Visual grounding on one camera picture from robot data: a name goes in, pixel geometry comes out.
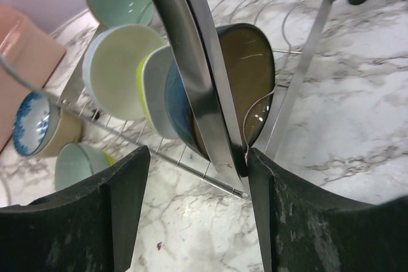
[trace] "pink container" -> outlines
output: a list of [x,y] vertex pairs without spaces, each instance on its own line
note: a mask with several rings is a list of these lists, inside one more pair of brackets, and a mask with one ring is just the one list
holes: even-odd
[[[66,49],[24,14],[0,4],[0,52],[26,80],[43,87]],[[0,67],[0,151],[11,136],[18,107],[29,92]]]

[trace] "white bowl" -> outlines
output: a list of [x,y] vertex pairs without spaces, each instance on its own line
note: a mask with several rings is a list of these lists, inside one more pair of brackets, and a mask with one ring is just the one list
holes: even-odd
[[83,143],[68,143],[55,164],[55,190],[78,183],[111,166],[112,158]]
[[35,155],[57,129],[61,111],[47,97],[31,92],[21,103],[14,121],[13,142],[20,155]]
[[123,25],[101,33],[85,53],[85,88],[105,112],[122,120],[144,117],[136,87],[136,69],[148,54],[164,45],[144,25]]
[[140,63],[136,77],[147,122],[160,136],[168,140],[179,138],[167,115],[164,100],[166,79],[173,61],[171,46],[163,46]]

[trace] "blue bowl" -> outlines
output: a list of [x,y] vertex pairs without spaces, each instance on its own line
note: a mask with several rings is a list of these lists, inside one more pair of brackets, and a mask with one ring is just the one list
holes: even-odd
[[170,67],[164,88],[164,103],[171,125],[181,140],[202,156],[192,135],[191,107],[175,61]]
[[57,129],[60,109],[47,97],[31,92],[18,108],[13,143],[18,154],[31,156],[40,152]]

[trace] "wire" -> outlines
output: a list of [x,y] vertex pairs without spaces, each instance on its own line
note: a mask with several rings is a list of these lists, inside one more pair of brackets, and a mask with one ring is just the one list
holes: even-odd
[[251,110],[254,108],[254,106],[256,106],[260,101],[262,101],[262,100],[264,100],[265,98],[267,98],[267,97],[269,97],[270,95],[272,95],[272,94],[275,92],[275,89],[276,89],[276,85],[273,87],[273,89],[272,89],[271,92],[269,92],[269,93],[266,94],[265,96],[263,96],[263,97],[259,98],[257,101],[255,101],[255,102],[251,105],[251,107],[248,109],[247,113],[245,114],[244,122],[243,122],[243,124],[242,124],[242,136],[244,137],[244,142],[245,142],[245,147],[246,147],[246,150],[245,150],[245,161],[246,161],[246,163],[248,163],[249,144],[248,144],[248,140],[247,140],[247,138],[246,138],[246,136],[245,136],[245,123],[246,123],[246,121],[247,121],[248,114],[251,112]]

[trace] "white marble surface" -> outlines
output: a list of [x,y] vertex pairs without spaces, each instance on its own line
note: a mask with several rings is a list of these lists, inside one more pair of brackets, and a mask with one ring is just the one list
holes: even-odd
[[[299,1],[208,0],[217,25],[256,20],[271,45],[286,50],[282,21]],[[289,15],[285,32],[292,50],[301,50],[320,2],[305,0]],[[334,3],[276,158],[281,166],[368,203],[408,193],[407,9],[407,0],[368,0],[361,6],[349,6],[346,0]],[[87,13],[55,34],[68,53],[48,90],[61,92],[96,26]],[[277,81],[288,84],[299,56],[291,55],[282,67],[284,54],[274,54]],[[122,129],[118,120],[109,125]],[[130,123],[123,131],[135,139],[143,126]],[[184,147],[179,140],[161,143],[148,127],[140,139],[175,159]],[[84,141],[116,158],[135,148],[88,125]],[[182,162],[200,171],[207,165],[190,151]],[[9,144],[0,163],[12,204],[27,204],[53,192],[55,158],[21,159]],[[1,191],[0,203],[5,204]],[[130,271],[194,270],[263,270],[252,204],[152,157]]]

